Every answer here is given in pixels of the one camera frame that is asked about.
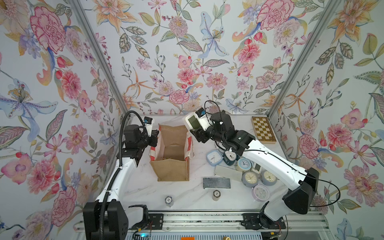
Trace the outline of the white digital alarm clock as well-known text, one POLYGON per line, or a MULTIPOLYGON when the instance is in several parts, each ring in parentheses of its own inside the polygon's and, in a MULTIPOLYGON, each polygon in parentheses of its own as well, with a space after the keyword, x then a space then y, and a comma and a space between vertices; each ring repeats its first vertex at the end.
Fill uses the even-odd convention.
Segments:
POLYGON ((189 113, 184 117, 184 124, 188 130, 203 129, 204 131, 210 126, 206 115, 199 117, 196 113, 189 113))

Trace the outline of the white rectangular clock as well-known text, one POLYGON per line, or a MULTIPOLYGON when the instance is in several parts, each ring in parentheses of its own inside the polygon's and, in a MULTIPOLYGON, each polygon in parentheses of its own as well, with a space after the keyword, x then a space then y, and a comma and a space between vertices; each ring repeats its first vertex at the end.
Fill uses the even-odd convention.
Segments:
POLYGON ((243 176, 243 172, 239 172, 235 169, 223 167, 220 165, 217 165, 215 167, 214 173, 216 176, 228 178, 230 180, 237 181, 237 182, 241 182, 242 176, 243 176))

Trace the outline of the grey rectangular mirror clock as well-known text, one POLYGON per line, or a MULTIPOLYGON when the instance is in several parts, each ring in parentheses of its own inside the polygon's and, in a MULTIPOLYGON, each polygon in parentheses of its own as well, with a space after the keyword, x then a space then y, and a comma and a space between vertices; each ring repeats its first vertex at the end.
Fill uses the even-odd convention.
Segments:
POLYGON ((231 180, 222 177, 203 178, 203 189, 230 189, 231 180))

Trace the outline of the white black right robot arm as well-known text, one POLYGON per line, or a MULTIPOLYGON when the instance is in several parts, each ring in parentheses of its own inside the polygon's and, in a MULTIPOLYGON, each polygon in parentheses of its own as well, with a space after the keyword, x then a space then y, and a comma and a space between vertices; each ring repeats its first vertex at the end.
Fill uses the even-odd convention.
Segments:
POLYGON ((186 115, 184 121, 199 143, 209 140, 222 143, 240 157, 260 165, 288 188, 280 199, 263 205, 256 216, 260 224, 276 222, 290 213, 305 215, 312 208, 321 181, 317 170, 301 168, 268 149, 252 134, 235 129, 230 115, 224 111, 207 117, 201 108, 186 115))

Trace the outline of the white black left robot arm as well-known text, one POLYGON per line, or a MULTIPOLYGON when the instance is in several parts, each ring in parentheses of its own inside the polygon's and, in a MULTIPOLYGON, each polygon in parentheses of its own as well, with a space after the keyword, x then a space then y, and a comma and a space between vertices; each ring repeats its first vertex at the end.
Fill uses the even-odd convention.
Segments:
POLYGON ((121 198, 145 149, 157 146, 158 134, 158 130, 153 130, 152 118, 142 118, 135 111, 124 115, 113 174, 97 199, 86 203, 83 209, 87 240, 125 240, 129 230, 137 234, 149 227, 147 206, 124 208, 121 198))

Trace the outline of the dark green round alarm clock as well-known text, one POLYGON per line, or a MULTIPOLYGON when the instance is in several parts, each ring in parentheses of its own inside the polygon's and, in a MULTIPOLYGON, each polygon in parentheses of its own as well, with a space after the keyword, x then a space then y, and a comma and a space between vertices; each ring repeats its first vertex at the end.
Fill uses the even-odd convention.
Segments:
POLYGON ((228 166, 233 166, 239 158, 240 157, 236 153, 229 150, 225 151, 223 154, 223 160, 228 166))

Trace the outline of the mint round alarm clock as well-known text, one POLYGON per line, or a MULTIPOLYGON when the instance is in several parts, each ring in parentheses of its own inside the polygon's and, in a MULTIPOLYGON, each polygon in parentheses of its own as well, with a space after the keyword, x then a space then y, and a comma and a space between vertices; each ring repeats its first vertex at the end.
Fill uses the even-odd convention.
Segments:
POLYGON ((236 170, 239 172, 247 172, 252 168, 252 163, 246 158, 240 158, 236 164, 236 170))

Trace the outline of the small white square clock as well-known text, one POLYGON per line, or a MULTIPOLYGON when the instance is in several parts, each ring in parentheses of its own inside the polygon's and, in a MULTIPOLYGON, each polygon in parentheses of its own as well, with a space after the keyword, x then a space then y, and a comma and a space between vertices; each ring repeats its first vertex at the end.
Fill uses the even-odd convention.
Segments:
POLYGON ((251 171, 255 172, 257 175, 260 175, 261 169, 262 169, 262 167, 259 164, 253 162, 251 171))

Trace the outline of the small silver cylinder clock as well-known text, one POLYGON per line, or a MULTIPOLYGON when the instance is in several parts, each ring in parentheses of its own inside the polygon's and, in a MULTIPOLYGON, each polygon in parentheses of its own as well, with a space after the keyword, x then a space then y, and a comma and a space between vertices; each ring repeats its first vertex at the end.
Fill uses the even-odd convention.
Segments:
POLYGON ((171 196, 165 198, 165 204, 167 207, 172 207, 174 205, 174 200, 171 196))

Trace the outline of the pink round alarm clock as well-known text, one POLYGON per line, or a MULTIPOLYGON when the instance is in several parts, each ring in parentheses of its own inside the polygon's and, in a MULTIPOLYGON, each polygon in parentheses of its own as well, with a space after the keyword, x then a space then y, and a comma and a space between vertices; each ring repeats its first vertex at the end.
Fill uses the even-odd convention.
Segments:
POLYGON ((252 189, 252 196, 254 200, 258 202, 265 202, 269 200, 270 193, 269 193, 269 190, 264 185, 256 185, 252 189))

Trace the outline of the wooden chess board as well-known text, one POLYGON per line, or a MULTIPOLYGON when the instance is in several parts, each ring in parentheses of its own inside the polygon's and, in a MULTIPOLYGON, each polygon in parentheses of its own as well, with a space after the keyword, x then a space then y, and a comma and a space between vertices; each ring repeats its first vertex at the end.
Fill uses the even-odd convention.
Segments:
POLYGON ((270 121, 267 117, 255 116, 251 118, 256 138, 263 144, 275 144, 277 142, 270 121))

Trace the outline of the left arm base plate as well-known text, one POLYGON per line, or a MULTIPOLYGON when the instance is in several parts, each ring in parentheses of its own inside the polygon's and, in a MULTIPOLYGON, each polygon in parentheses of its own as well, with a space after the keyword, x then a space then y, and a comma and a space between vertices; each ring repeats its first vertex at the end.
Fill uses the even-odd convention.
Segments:
POLYGON ((144 219, 135 225, 130 230, 149 229, 149 230, 162 230, 164 223, 164 214, 149 213, 144 216, 144 219))

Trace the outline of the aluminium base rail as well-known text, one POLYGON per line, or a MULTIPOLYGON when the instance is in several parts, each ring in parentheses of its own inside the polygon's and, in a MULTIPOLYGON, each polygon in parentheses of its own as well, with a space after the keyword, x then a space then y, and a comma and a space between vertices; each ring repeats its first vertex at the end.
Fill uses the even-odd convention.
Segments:
MULTIPOLYGON (((251 211, 149 211, 152 230, 156 232, 249 232, 256 229, 251 211)), ((288 214, 259 231, 325 232, 328 221, 320 212, 306 215, 288 214)))

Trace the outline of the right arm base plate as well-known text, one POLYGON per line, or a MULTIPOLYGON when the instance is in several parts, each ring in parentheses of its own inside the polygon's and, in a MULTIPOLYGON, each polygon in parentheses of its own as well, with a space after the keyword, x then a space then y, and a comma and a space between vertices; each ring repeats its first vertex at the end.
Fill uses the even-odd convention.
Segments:
POLYGON ((246 230, 284 230, 287 228, 283 218, 272 221, 264 214, 259 213, 245 213, 242 214, 242 217, 241 225, 246 230))

